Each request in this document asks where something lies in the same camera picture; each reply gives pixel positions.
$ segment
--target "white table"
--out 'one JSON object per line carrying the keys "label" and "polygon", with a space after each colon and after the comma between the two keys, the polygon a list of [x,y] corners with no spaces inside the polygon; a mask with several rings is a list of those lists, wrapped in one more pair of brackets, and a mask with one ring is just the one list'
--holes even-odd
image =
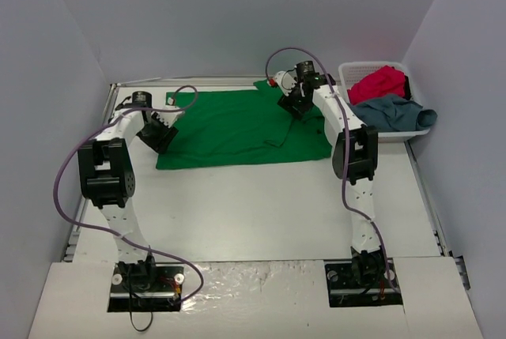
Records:
{"label": "white table", "polygon": [[[218,89],[244,89],[234,84]],[[146,90],[161,107],[164,85],[121,88],[117,100]],[[156,313],[145,337],[481,337],[403,143],[379,146],[374,186],[403,307],[328,307],[322,260],[349,258],[351,239],[329,160],[157,171],[156,156],[138,140],[130,146],[142,232],[152,247],[198,262],[206,285],[180,313]],[[106,225],[91,204],[83,221]],[[83,230],[74,262],[51,267],[30,338],[135,337],[127,314],[106,312],[116,259],[111,236]],[[186,274],[188,291],[197,278]],[[136,315],[139,326],[145,318]]]}

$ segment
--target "red cloth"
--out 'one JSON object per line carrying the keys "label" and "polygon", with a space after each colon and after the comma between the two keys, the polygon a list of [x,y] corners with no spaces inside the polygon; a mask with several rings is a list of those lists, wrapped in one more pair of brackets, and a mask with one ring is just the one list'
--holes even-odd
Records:
{"label": "red cloth", "polygon": [[384,66],[369,74],[362,81],[357,82],[348,90],[349,102],[359,104],[371,98],[396,94],[404,98],[404,73],[391,66]]}

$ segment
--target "clothes pile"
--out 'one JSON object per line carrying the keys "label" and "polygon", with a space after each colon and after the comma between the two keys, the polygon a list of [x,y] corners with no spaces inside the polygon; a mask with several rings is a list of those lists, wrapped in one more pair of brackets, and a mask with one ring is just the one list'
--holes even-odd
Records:
{"label": "clothes pile", "polygon": [[437,119],[434,110],[411,100],[410,80],[400,70],[384,66],[348,90],[350,108],[379,132],[426,130]]}

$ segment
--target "folded green fabric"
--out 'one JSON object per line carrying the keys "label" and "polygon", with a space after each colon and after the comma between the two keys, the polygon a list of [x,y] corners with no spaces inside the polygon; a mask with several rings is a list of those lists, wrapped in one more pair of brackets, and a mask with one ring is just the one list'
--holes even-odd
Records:
{"label": "folded green fabric", "polygon": [[[281,92],[265,81],[257,90],[200,92],[197,103],[178,120],[167,153],[157,169],[187,169],[237,164],[272,164],[319,160],[330,156],[318,109],[297,121],[281,109]],[[185,106],[192,93],[180,93]]]}

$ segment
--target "white plastic bin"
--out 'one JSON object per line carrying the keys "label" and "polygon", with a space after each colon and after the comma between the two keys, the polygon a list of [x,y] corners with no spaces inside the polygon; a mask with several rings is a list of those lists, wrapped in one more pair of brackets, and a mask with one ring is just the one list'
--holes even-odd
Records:
{"label": "white plastic bin", "polygon": [[[411,78],[407,69],[399,64],[398,62],[388,61],[370,61],[370,62],[345,62],[339,66],[339,78],[341,84],[338,85],[339,93],[349,103],[347,90],[351,89],[353,85],[361,81],[365,76],[376,72],[383,66],[393,66],[397,70],[401,70],[410,79],[410,88],[412,100],[418,102],[414,94],[413,79]],[[380,142],[392,142],[392,141],[406,141],[410,140],[414,136],[425,135],[429,130],[423,131],[406,131],[406,132],[380,132],[378,134],[378,140]]]}

